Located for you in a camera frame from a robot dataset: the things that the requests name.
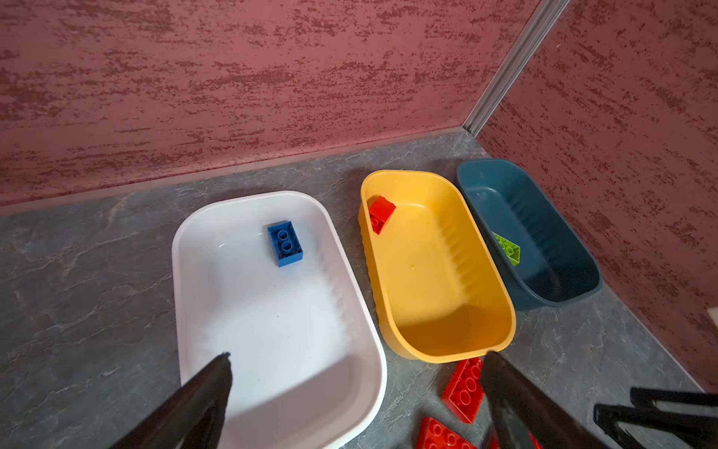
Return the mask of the green lego brick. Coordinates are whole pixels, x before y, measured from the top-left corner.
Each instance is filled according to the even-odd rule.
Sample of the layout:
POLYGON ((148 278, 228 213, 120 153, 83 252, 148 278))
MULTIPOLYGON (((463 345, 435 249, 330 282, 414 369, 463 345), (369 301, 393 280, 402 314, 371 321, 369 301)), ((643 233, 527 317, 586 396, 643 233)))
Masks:
POLYGON ((508 239, 503 238, 497 233, 493 233, 499 247, 502 249, 505 256, 508 258, 510 263, 516 267, 521 262, 521 247, 508 239))

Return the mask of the white plastic bin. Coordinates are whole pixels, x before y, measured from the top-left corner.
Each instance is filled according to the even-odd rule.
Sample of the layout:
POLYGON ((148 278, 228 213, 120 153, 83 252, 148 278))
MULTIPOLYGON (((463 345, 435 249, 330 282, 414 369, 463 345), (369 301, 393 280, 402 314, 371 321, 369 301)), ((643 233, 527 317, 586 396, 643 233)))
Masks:
POLYGON ((340 448, 377 415, 386 358, 325 207, 294 191, 207 205, 172 244, 179 372, 228 353, 222 448, 340 448), (279 268, 267 228, 304 256, 279 268))

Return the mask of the red lego brick studded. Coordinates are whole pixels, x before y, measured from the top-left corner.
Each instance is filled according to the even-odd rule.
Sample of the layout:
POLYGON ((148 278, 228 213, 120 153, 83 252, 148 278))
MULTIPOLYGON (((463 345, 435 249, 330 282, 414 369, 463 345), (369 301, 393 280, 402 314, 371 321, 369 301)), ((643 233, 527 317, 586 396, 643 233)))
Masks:
POLYGON ((416 449, 476 449, 474 445, 446 428, 432 417, 425 417, 420 426, 416 449))

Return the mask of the teal plastic bin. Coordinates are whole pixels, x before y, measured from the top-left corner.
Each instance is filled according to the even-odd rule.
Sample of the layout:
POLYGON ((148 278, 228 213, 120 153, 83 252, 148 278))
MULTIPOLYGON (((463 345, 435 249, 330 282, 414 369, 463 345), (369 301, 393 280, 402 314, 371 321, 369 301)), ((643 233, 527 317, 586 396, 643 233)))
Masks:
POLYGON ((525 170, 473 160, 459 165, 456 179, 516 310, 567 306, 602 288, 596 259, 525 170), (521 247, 518 266, 493 233, 521 247))

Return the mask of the yellow plastic bin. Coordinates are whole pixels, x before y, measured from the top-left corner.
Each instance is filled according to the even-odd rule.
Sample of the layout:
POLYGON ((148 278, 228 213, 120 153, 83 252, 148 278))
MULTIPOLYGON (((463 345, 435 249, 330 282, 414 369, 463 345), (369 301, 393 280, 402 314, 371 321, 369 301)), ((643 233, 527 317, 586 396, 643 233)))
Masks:
POLYGON ((467 203, 441 175, 370 173, 360 187, 359 225, 381 336, 400 357, 443 364, 513 341, 512 300, 467 203), (368 208, 396 205, 381 235, 368 208))

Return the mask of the red square lego brick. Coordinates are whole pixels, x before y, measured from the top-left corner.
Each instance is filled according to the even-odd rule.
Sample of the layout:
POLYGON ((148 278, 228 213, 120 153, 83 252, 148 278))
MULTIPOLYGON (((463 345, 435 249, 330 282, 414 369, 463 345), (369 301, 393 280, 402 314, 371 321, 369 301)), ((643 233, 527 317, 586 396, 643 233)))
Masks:
POLYGON ((375 234, 381 235, 383 228, 396 210, 396 205, 384 196, 377 196, 368 208, 372 230, 375 234))

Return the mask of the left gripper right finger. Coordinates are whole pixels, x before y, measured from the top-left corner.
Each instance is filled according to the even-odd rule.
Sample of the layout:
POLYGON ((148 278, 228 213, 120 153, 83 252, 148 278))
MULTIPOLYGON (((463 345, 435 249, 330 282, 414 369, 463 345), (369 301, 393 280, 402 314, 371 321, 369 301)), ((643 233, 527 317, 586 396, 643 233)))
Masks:
POLYGON ((500 353, 484 357, 482 389, 495 432, 502 441, 530 432, 542 448, 604 448, 606 445, 571 417, 500 353))

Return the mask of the red lego plate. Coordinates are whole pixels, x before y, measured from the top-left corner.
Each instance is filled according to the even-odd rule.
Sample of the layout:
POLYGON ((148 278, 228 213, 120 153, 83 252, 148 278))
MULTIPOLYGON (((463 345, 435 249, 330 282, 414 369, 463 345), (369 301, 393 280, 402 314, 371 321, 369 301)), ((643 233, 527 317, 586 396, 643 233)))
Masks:
POLYGON ((464 424, 475 422, 484 400, 483 366, 480 357, 460 361, 441 396, 441 402, 464 424))

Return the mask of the blue lego brick upside-down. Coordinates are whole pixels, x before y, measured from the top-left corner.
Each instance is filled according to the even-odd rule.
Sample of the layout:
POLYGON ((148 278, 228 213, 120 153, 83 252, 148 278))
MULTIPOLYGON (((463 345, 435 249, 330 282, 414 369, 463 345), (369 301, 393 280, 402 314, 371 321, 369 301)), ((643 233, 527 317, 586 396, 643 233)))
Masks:
POLYGON ((304 252, 291 221, 269 226, 267 235, 279 268, 303 259, 304 252))

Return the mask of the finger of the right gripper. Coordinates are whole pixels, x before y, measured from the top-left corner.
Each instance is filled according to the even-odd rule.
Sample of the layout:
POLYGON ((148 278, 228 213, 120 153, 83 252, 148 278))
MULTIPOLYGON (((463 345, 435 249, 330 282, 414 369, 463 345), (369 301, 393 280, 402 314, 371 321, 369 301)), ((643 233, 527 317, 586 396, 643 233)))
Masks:
POLYGON ((658 402, 717 408, 717 395, 650 388, 630 389, 632 407, 596 404, 594 422, 622 448, 643 448, 643 445, 620 425, 630 424, 649 430, 667 432, 691 448, 717 447, 717 418, 659 410, 658 402))

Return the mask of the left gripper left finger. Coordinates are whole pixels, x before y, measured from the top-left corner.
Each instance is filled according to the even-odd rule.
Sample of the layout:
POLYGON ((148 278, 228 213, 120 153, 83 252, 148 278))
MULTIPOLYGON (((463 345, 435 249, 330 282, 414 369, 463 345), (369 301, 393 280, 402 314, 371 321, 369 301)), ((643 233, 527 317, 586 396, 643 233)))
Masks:
POLYGON ((230 355, 215 357, 115 448, 216 448, 232 387, 230 355))

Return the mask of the right corner aluminium post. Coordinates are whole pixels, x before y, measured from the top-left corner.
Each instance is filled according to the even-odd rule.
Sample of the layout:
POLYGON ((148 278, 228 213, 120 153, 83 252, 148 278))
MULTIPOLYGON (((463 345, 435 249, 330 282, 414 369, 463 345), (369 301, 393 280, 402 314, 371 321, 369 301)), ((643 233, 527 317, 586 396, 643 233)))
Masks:
POLYGON ((538 3, 538 7, 463 124, 463 129, 473 138, 480 135, 569 4, 570 0, 542 0, 538 3))

